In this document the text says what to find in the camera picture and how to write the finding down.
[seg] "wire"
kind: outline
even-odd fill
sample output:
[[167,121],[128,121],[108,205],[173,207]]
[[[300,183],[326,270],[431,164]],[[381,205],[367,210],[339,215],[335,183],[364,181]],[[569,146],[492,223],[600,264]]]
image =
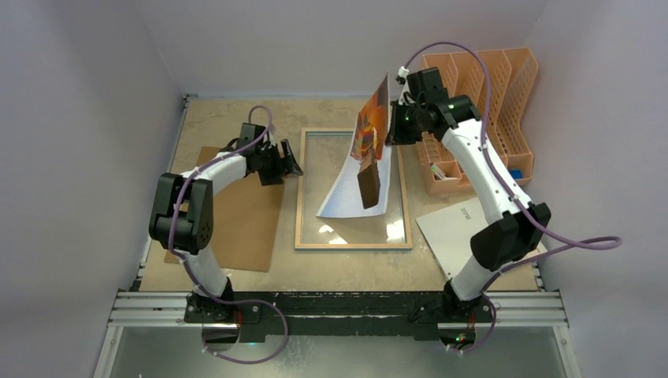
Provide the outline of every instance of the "wire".
[[[263,110],[265,110],[265,111],[267,112],[267,116],[269,117],[269,120],[267,121],[267,127],[262,131],[262,133],[260,134],[260,136],[258,136],[256,139],[254,139],[252,142],[250,142],[250,143],[247,144],[246,146],[243,146],[243,147],[241,147],[241,148],[239,148],[239,149],[237,149],[237,150],[234,150],[234,151],[230,152],[229,154],[225,154],[225,155],[222,155],[222,156],[215,157],[214,159],[211,159],[211,160],[208,161],[207,163],[204,163],[203,165],[200,165],[199,167],[195,168],[195,169],[192,171],[192,173],[186,178],[186,180],[184,181],[184,185],[181,187],[181,190],[179,191],[179,195],[178,195],[178,197],[176,198],[176,203],[174,204],[175,212],[177,211],[177,209],[180,209],[180,208],[181,208],[181,204],[182,204],[183,201],[184,201],[184,197],[185,197],[185,194],[186,194],[186,190],[187,190],[187,188],[190,186],[190,183],[192,182],[192,180],[195,179],[195,177],[197,177],[201,172],[204,172],[205,170],[207,170],[207,169],[208,169],[209,167],[211,167],[212,165],[215,165],[215,164],[217,164],[218,162],[221,162],[221,161],[223,161],[223,160],[225,160],[225,159],[227,159],[227,158],[230,158],[230,157],[232,157],[232,156],[238,155],[238,154],[244,152],[245,150],[248,150],[248,149],[250,149],[251,147],[254,147],[257,143],[260,143],[262,140],[264,140],[264,138],[269,134],[269,131],[273,129],[273,124],[272,124],[272,114],[271,114],[271,111],[269,110],[269,108],[267,108],[267,107],[264,106],[264,105],[256,105],[256,106],[253,106],[253,107],[250,109],[250,112],[248,113],[248,123],[251,123],[251,117],[253,116],[253,112],[254,112],[255,110],[257,110],[257,109],[263,109]],[[192,280],[193,284],[195,284],[195,286],[196,286],[197,288],[199,288],[199,290],[202,291],[202,293],[204,293],[204,295],[206,295],[207,297],[209,297],[209,299],[211,299],[212,301],[214,301],[214,302],[216,302],[216,303],[220,303],[220,304],[222,304],[222,305],[243,305],[243,304],[247,304],[247,303],[256,303],[256,304],[261,304],[261,305],[268,306],[268,307],[270,307],[271,309],[273,309],[274,311],[276,311],[276,313],[277,313],[278,316],[280,317],[280,320],[283,322],[283,330],[284,330],[284,332],[283,332],[283,341],[281,342],[281,344],[278,346],[278,348],[277,348],[273,353],[271,353],[269,356],[267,356],[267,357],[265,357],[265,358],[260,358],[259,360],[246,361],[246,360],[239,360],[239,359],[236,359],[236,358],[232,358],[232,357],[229,357],[229,356],[225,356],[225,355],[223,355],[223,354],[219,354],[218,352],[215,352],[215,351],[211,350],[211,349],[206,345],[206,341],[205,341],[204,338],[202,337],[202,343],[204,344],[204,349],[205,349],[207,352],[209,352],[210,354],[212,354],[214,357],[222,358],[222,359],[224,359],[224,360],[226,360],[226,361],[234,362],[234,363],[236,363],[236,364],[241,364],[241,365],[255,365],[255,364],[261,364],[262,362],[269,361],[269,360],[271,360],[272,358],[274,358],[274,357],[276,357],[277,355],[279,355],[280,352],[282,352],[283,349],[285,349],[285,347],[286,347],[287,344],[288,344],[288,340],[289,340],[289,335],[288,335],[288,321],[285,319],[285,315],[283,315],[283,313],[282,313],[282,312],[278,309],[278,307],[276,307],[274,304],[269,303],[269,302],[267,302],[267,301],[263,301],[263,300],[261,300],[261,299],[244,299],[244,300],[241,300],[241,301],[225,301],[224,299],[220,299],[220,298],[218,298],[218,297],[217,297],[216,295],[214,295],[212,292],[210,292],[209,290],[207,290],[206,287],[204,287],[204,286],[202,285],[202,283],[197,279],[197,277],[196,277],[195,274],[193,273],[193,271],[192,271],[192,269],[191,269],[191,267],[190,267],[190,264],[188,263],[188,260],[186,259],[186,255],[185,255],[185,254],[182,254],[182,253],[180,253],[180,252],[176,252],[176,251],[174,250],[174,235],[175,235],[175,233],[176,233],[176,221],[177,221],[177,218],[178,218],[178,214],[175,213],[175,214],[174,214],[174,217],[172,217],[172,224],[171,224],[171,227],[169,228],[169,239],[168,239],[168,245],[167,245],[167,247],[168,247],[169,252],[170,252],[171,254],[173,254],[174,256],[176,256],[177,258],[179,258],[181,261],[184,262],[184,268],[186,269],[186,273],[188,274],[188,276],[189,276],[190,279]]]
[[485,161],[487,162],[487,165],[489,167],[489,170],[492,171],[492,174],[494,177],[499,181],[499,184],[501,187],[503,187],[503,190],[508,194],[509,198],[513,199],[513,203],[522,211],[524,216],[529,220],[529,222],[536,227],[538,230],[543,232],[545,235],[550,236],[553,239],[556,239],[562,243],[565,243],[564,246],[560,246],[558,248],[549,250],[547,252],[543,252],[542,254],[538,254],[534,257],[527,258],[525,260],[521,260],[509,265],[504,266],[501,268],[497,273],[495,273],[489,281],[483,286],[481,290],[481,294],[484,296],[484,298],[487,300],[487,302],[490,304],[490,308],[492,309],[492,326],[489,328],[489,331],[485,334],[483,339],[479,342],[470,347],[469,349],[466,350],[466,352],[470,352],[472,350],[476,350],[482,343],[484,343],[489,335],[492,333],[492,330],[494,329],[494,324],[496,323],[496,309],[492,305],[492,302],[489,300],[489,297],[484,293],[491,285],[492,283],[501,276],[501,274],[508,272],[511,269],[515,269],[520,265],[528,264],[533,261],[537,261],[541,258],[546,258],[548,256],[551,256],[553,254],[557,254],[559,252],[563,252],[564,250],[569,250],[574,247],[579,247],[583,248],[586,250],[611,250],[613,248],[617,248],[618,246],[621,246],[623,243],[623,240],[619,236],[611,235],[611,236],[600,236],[596,238],[590,238],[590,239],[584,239],[581,241],[575,241],[568,239],[564,236],[561,236],[551,230],[548,230],[545,228],[542,224],[538,223],[538,221],[531,215],[529,210],[524,207],[524,205],[519,201],[518,197],[515,196],[515,193],[513,192],[513,189],[506,183],[506,181],[501,177],[501,174],[499,171],[496,169],[496,167],[492,164],[492,159],[489,156],[489,150],[488,150],[488,140],[487,140],[487,126],[489,122],[489,107],[490,107],[490,99],[492,98],[492,81],[490,80],[489,76],[489,71],[487,70],[487,65],[484,63],[482,58],[478,54],[476,54],[475,51],[469,49],[466,46],[463,46],[459,43],[454,43],[454,42],[435,42],[435,43],[430,43],[429,45],[421,48],[418,50],[415,54],[413,54],[410,59],[406,62],[404,65],[404,68],[408,68],[410,63],[415,59],[416,56],[418,56],[420,53],[423,51],[427,50],[430,47],[438,46],[438,45],[448,45],[448,46],[456,46],[459,47],[460,49],[466,50],[469,52],[469,54],[473,55],[475,57],[476,61],[478,64],[480,64],[483,74],[484,74],[484,82],[485,82],[485,97],[484,97],[484,112],[483,112],[483,117],[482,117],[482,126],[481,126],[481,149],[482,153],[484,156]]

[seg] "wooden frame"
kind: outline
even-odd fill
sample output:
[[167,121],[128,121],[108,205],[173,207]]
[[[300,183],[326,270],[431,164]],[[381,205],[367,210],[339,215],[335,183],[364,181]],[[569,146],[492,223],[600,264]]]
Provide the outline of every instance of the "wooden frame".
[[[306,167],[306,137],[311,134],[323,136],[344,136],[352,137],[354,130],[351,128],[302,128],[301,150],[299,153],[299,166],[308,172]],[[401,210],[403,216],[403,228],[405,232],[404,243],[352,243],[352,244],[316,244],[302,243],[302,223],[304,218],[304,176],[299,177],[299,186],[297,190],[297,219],[295,224],[295,249],[296,250],[411,250],[413,249],[413,236],[410,229],[410,216],[408,213],[408,198],[406,196],[406,182],[404,180],[403,160],[401,150],[397,146],[396,159],[399,170],[399,185],[401,190]]]

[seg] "gray wall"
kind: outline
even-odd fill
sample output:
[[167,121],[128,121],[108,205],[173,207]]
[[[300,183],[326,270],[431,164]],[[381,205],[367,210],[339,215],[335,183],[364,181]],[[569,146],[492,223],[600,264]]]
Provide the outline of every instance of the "gray wall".
[[436,40],[522,44],[546,3],[138,0],[168,70],[201,95],[368,94]]
[[563,235],[625,239],[542,264],[587,377],[668,369],[667,18],[665,0],[551,0],[528,40],[541,67],[523,124],[529,193]]
[[90,376],[180,93],[128,0],[2,2],[0,51],[0,376]]

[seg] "glass pane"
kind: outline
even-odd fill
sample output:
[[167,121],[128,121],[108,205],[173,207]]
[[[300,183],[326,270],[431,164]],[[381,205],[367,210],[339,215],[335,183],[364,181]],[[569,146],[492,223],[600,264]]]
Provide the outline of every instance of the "glass pane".
[[376,217],[332,219],[316,217],[351,148],[352,132],[336,135],[306,134],[302,243],[397,244],[406,243],[397,151],[392,151],[388,211]]
[[[278,357],[260,365],[236,365],[201,353],[199,328],[125,328],[112,377],[466,377],[565,378],[552,328],[497,328],[488,344],[463,358],[440,342],[410,337],[292,336]],[[271,354],[280,337],[237,344],[225,352],[257,359]]]

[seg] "brown paper sheet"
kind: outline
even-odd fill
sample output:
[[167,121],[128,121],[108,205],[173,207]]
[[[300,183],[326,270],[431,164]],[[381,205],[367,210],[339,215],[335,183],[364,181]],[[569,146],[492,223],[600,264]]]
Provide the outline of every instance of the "brown paper sheet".
[[[219,147],[202,147],[201,165]],[[284,185],[263,187],[257,173],[237,180],[213,197],[213,254],[221,268],[268,272]],[[170,253],[165,262],[178,263]]]

